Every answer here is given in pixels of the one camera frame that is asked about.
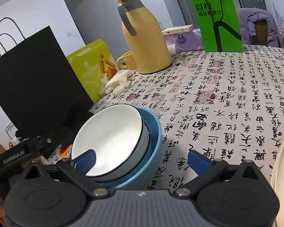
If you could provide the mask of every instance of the purple jacket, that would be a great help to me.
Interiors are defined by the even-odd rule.
[[[267,45],[283,48],[279,29],[270,12],[257,8],[238,8],[236,12],[238,14],[243,44],[251,44],[251,37],[256,35],[255,22],[265,20],[268,25]]]

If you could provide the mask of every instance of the purple box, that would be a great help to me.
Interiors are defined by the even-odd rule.
[[[204,49],[199,28],[189,32],[165,35],[164,40],[167,46],[176,45],[176,53]]]

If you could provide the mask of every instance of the yellow mug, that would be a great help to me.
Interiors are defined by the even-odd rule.
[[[121,60],[125,61],[126,65],[123,65],[121,63]],[[124,55],[122,55],[119,59],[117,59],[117,66],[121,69],[129,69],[131,71],[138,69],[135,59],[133,58],[133,54],[131,53],[131,51],[125,53]]]

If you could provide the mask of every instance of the white bowl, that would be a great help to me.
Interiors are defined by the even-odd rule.
[[[112,181],[140,162],[148,144],[149,131],[139,111],[131,105],[117,104],[101,110],[82,126],[71,158],[93,149],[96,164],[86,176],[98,182]]]

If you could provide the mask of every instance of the chinese calligraphy tablecloth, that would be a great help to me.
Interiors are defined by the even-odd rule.
[[[192,149],[230,164],[252,159],[270,181],[284,141],[284,49],[185,52],[161,72],[135,72],[131,88],[103,96],[92,112],[118,103],[149,108],[160,120],[162,161],[148,189],[173,191],[193,179]]]

